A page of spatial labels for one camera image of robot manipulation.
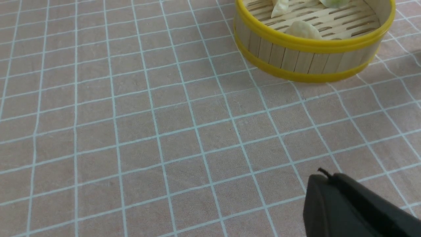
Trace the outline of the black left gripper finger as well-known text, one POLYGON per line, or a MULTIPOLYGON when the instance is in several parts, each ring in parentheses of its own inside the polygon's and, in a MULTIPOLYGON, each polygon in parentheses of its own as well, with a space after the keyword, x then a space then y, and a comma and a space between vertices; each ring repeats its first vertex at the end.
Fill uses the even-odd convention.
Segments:
POLYGON ((308 178, 303 220, 308 237, 419 237, 421 222, 343 173, 308 178))

